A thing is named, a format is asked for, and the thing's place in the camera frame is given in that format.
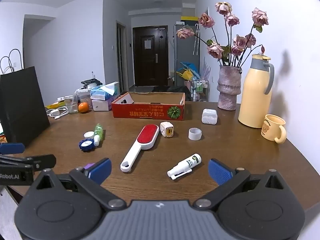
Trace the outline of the purple gear-shaped lid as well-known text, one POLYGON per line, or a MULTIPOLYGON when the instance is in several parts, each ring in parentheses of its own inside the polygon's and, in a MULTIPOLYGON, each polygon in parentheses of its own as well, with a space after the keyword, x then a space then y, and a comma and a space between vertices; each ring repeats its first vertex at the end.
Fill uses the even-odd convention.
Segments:
POLYGON ((84 167, 84 174, 88 176, 90 172, 93 170, 95 163, 89 163, 84 167))

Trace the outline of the blue gear-shaped lid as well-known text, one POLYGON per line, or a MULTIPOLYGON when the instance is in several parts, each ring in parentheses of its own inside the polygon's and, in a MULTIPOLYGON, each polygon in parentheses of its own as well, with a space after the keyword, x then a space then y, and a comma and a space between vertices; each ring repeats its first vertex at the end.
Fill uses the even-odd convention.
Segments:
POLYGON ((79 148, 82 152, 90 152, 95 149, 93 139, 84 139, 79 142, 79 148))

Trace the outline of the white throat spray bottle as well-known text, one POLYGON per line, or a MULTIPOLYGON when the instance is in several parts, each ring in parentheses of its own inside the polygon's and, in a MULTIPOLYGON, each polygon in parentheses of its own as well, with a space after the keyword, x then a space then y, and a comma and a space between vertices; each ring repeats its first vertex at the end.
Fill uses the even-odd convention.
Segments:
POLYGON ((172 180, 180 178, 181 176, 192 172, 193 168, 202 162, 199 154, 195 153, 192 156, 180 161, 176 166, 167 172, 168 177, 172 180))

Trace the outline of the green spray bottle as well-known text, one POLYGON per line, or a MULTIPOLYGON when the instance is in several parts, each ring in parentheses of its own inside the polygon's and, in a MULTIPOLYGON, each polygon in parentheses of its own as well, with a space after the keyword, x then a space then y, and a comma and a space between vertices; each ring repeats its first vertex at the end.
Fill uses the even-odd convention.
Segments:
POLYGON ((95 146, 99 146, 103 133, 103 126, 101 124, 97 124, 93 135, 93 142, 95 146))

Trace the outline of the white tape roll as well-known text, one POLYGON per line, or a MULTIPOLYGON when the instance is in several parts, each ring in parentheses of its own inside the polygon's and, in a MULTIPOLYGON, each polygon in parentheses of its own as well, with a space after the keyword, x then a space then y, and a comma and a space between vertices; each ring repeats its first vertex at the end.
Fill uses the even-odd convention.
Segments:
POLYGON ((202 137, 202 131, 199 128, 193 127, 188 131, 188 138, 193 141, 198 141, 202 137))

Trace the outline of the red white lint brush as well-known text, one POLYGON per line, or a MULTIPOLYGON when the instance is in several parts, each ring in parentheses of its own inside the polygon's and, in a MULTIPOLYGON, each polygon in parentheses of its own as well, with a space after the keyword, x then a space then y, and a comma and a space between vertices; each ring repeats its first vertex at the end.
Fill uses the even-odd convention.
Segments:
POLYGON ((121 172, 127 173, 131 171, 131 167, 133 166, 140 151, 151 149, 155 144, 158 134, 159 127, 157 125, 148 124, 142 128, 135 142, 120 164, 121 172))

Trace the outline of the cream cube charger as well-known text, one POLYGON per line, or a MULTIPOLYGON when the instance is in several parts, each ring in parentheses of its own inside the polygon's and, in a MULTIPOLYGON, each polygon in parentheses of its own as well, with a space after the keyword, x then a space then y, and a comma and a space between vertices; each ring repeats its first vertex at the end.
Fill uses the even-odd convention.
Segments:
POLYGON ((160 123, 160 132, 163 137, 170 138, 174 135, 174 126, 172 123, 168 121, 164 121, 160 123))

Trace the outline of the black paper bag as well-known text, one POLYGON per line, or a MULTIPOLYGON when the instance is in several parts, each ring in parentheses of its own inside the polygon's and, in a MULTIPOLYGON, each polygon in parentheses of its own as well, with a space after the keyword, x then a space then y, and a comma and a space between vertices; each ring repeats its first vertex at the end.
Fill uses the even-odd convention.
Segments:
POLYGON ((50 126, 34 66, 1 75, 1 126, 7 142, 24 146, 50 126))

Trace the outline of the blue tissue pack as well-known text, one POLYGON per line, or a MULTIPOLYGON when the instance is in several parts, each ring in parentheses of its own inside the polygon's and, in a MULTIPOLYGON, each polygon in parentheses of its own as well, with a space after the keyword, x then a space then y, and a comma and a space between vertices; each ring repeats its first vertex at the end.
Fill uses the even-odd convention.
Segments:
POLYGON ((106 101, 112 97, 118 97, 120 94, 119 82, 112 82, 106 85, 100 85, 91 89, 91 99, 106 101))

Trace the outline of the red cardboard box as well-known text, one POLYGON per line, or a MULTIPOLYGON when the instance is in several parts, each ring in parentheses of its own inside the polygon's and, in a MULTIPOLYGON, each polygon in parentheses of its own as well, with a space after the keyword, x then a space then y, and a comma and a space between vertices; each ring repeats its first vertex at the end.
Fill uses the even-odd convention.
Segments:
POLYGON ((183 120, 185 94, 127 92, 112 102, 115 118, 183 120))

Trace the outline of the pink ceramic vase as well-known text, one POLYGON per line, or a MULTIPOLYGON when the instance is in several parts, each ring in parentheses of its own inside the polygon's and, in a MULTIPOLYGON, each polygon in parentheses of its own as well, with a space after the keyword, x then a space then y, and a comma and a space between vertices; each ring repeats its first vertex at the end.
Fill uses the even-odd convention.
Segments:
POLYGON ((220 66, 217 81, 219 99, 217 106, 226 111, 236 109, 237 96, 241 93, 241 73, 233 66, 220 66))

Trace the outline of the dried pink roses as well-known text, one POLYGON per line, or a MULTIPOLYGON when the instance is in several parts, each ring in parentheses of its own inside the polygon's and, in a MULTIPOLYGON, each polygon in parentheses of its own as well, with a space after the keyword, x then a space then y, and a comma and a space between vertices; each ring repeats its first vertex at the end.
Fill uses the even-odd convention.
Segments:
MULTIPOLYGON (((236 34, 235 37, 232 35, 232 28, 236 25, 240 24, 240 19, 232 13, 232 5, 228 2, 217 2, 215 4, 216 11, 223 16, 225 30, 227 34, 228 43, 225 46, 222 46, 218 40, 217 35, 214 31, 215 21, 213 18, 204 12, 199 18, 199 25, 204 27, 204 29, 211 29, 213 32, 213 38, 208 40, 203 40, 199 35, 199 41, 202 41, 207 48, 207 53, 217 59, 219 63, 223 66, 233 66, 242 70, 242 66, 247 60, 248 56, 255 50, 256 48, 261 49, 260 55, 264 55, 265 48, 262 44, 253 47, 256 44, 256 38, 252 34, 253 29, 262 33, 263 26, 268 25, 268 16, 267 13, 255 8, 252 11, 252 20, 253 25, 251 27, 251 31, 249 34, 245 36, 240 36, 236 34), (249 50, 247 57, 244 59, 244 55, 249 50)), ((191 27, 185 25, 183 28, 179 29, 176 34, 178 38, 189 38, 195 37, 195 31, 191 29, 191 27)))

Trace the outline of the grey refrigerator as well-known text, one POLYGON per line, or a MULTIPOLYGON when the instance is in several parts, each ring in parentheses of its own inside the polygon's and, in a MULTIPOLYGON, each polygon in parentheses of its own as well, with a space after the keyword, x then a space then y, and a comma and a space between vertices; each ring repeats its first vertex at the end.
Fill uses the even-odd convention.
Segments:
POLYGON ((184 85, 184 80, 176 73, 183 73, 184 65, 181 62, 192 63, 195 66, 195 70, 200 72, 200 52, 199 46, 196 41, 196 37, 189 38, 178 38, 176 32, 183 28, 183 25, 176 24, 174 26, 175 36, 174 36, 174 78, 175 86, 184 85))

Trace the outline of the white umbrella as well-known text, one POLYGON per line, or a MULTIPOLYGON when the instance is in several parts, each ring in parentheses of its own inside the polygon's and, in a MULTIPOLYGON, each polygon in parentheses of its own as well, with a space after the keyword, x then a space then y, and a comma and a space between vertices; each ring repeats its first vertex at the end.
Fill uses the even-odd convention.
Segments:
POLYGON ((195 24, 195 41, 194 41, 194 49, 193 49, 193 55, 198 55, 199 53, 199 30, 200 26, 198 23, 195 24))

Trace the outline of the yellow box on refrigerator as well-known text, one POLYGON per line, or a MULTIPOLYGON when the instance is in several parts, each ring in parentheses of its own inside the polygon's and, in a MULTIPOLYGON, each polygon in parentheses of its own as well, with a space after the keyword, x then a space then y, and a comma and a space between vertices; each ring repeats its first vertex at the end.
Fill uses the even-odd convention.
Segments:
POLYGON ((198 17, 196 16, 181 16, 181 22, 184 22, 185 25, 195 26, 198 24, 198 17))

